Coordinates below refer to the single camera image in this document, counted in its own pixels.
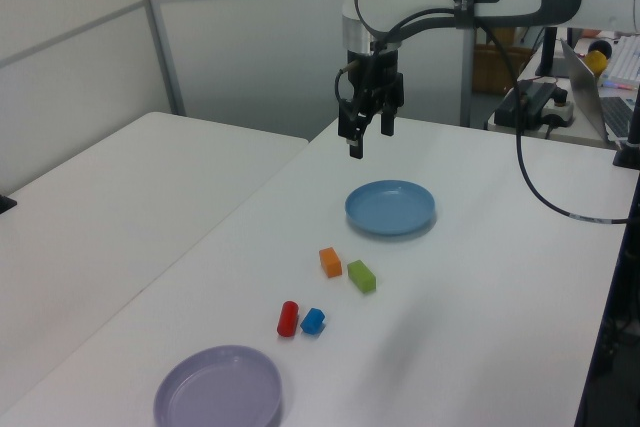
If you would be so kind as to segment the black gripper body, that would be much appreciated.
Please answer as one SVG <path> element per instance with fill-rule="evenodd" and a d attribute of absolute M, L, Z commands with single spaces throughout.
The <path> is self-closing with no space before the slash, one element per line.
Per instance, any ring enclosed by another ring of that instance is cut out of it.
<path fill-rule="evenodd" d="M 353 97 L 348 107 L 350 114 L 385 112 L 396 115 L 401 107 L 398 51 L 385 50 L 377 55 L 348 51 L 347 60 L 357 63 L 348 73 L 348 80 L 353 87 Z"/>

